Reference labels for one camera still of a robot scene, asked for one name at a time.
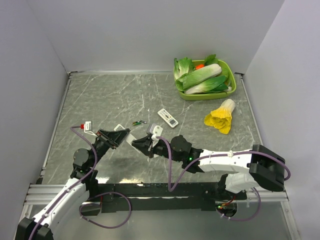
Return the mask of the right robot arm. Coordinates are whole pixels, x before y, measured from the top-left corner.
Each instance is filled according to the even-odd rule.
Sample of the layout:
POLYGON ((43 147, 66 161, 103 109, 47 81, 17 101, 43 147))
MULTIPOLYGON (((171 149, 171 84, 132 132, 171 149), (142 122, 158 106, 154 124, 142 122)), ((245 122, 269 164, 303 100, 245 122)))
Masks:
POLYGON ((225 171, 218 182, 218 193, 223 199, 256 187, 282 192, 285 181, 291 177, 285 159, 260 144, 243 151, 210 151, 194 148, 182 135, 167 141, 149 134, 133 140, 131 145, 149 158, 167 158, 170 169, 172 162, 181 162, 183 171, 192 174, 225 171))

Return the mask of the plain white remote control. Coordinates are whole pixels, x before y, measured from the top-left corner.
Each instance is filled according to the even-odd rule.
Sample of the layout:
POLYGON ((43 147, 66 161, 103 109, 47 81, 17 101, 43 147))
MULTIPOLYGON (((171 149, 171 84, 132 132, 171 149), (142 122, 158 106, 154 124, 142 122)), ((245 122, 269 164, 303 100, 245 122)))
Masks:
MULTIPOLYGON (((125 128, 124 128, 121 124, 118 124, 113 130, 114 130, 114 131, 120 131, 120 130, 125 130, 125 128)), ((135 138, 131 133, 129 133, 124 140, 125 140, 136 152, 138 152, 138 153, 140 153, 140 154, 142 153, 141 151, 139 151, 138 149, 136 149, 136 148, 132 145, 133 141, 135 141, 136 138, 135 138)))

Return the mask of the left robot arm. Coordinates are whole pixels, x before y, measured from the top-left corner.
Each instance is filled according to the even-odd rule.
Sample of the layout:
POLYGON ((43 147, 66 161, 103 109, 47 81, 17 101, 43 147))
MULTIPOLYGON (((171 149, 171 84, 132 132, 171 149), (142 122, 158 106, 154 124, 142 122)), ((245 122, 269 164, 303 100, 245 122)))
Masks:
POLYGON ((58 230, 83 202, 93 201, 99 195, 95 169, 108 150, 115 150, 129 135, 130 129, 106 131, 99 129, 91 143, 77 129, 70 129, 82 138, 89 148, 80 148, 73 155, 73 169, 62 190, 40 212, 31 218, 24 217, 18 224, 16 240, 53 240, 58 230))

